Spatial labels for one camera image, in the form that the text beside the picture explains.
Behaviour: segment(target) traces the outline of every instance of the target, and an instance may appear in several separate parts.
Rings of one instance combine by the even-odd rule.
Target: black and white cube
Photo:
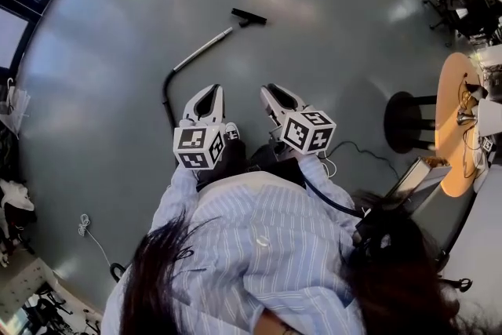
[[[176,127],[173,152],[179,163],[190,170],[210,170],[225,148],[224,126]]]
[[[323,111],[290,112],[281,140],[301,154],[316,154],[328,149],[335,128],[336,123]]]

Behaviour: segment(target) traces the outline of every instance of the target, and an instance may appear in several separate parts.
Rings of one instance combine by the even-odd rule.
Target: round wooden table
[[[465,55],[453,53],[443,64],[439,77],[435,119],[436,156],[446,159],[452,166],[441,182],[442,189],[450,197],[460,197],[476,177],[476,166],[472,150],[469,149],[472,147],[475,130],[471,127],[474,123],[469,122],[464,126],[457,124],[460,102],[465,105],[467,101],[467,97],[463,95],[467,91],[465,82],[478,85],[478,74]],[[467,113],[471,113],[471,108],[475,105],[475,100],[470,99],[465,105]]]

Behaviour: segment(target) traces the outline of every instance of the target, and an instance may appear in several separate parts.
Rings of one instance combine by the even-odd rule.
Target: blue striped shirt
[[[317,157],[303,158],[300,168],[326,196],[353,207]],[[190,225],[216,218],[188,240],[193,256],[175,265],[174,303],[190,333],[252,333],[265,308],[300,333],[364,333],[339,276],[340,253],[347,257],[352,250],[356,218],[296,185],[240,183],[208,194],[199,205],[196,184],[192,172],[178,168],[151,227],[160,228],[183,208]],[[103,335],[119,332],[123,286],[121,279],[108,299]]]

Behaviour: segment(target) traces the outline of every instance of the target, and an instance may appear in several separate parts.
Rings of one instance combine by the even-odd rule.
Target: table
[[[453,53],[446,59],[441,70],[435,114],[436,156],[445,158],[452,166],[441,182],[442,189],[450,197],[460,197],[472,185],[476,176],[475,173],[472,174],[475,170],[472,152],[463,138],[465,130],[470,129],[474,123],[465,126],[457,124],[459,98],[466,91],[465,82],[479,84],[478,74],[465,55]],[[475,100],[471,99],[467,103],[467,112],[474,105]],[[467,131],[467,144],[472,144],[473,135],[473,129]]]
[[[384,116],[385,138],[394,151],[405,154],[413,148],[425,149],[448,161],[452,169],[441,187],[450,197],[460,197],[476,178],[472,153],[475,122],[457,124],[460,102],[468,114],[477,104],[469,98],[465,82],[478,85],[478,74],[465,55],[453,53],[442,67],[437,96],[396,93],[389,100]],[[435,105],[435,119],[422,117],[423,105]],[[421,139],[424,130],[434,130],[434,142]]]

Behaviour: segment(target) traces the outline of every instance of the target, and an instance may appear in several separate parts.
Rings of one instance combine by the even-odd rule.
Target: gray floor
[[[397,91],[429,95],[452,52],[438,17],[420,0],[54,0],[24,59],[31,94],[21,137],[38,209],[34,244],[42,258],[97,307],[113,286],[100,251],[77,233],[81,213],[113,261],[126,263],[149,228],[174,159],[161,103],[174,65],[230,25],[237,7],[269,19],[237,29],[172,86],[174,107],[203,86],[225,88],[227,117],[253,151],[271,123],[260,85],[276,82],[328,112],[333,140],[350,139],[403,172],[415,155],[387,146],[383,114]],[[334,181],[385,192],[384,163],[350,146],[334,156]],[[433,215],[447,227],[461,200]]]

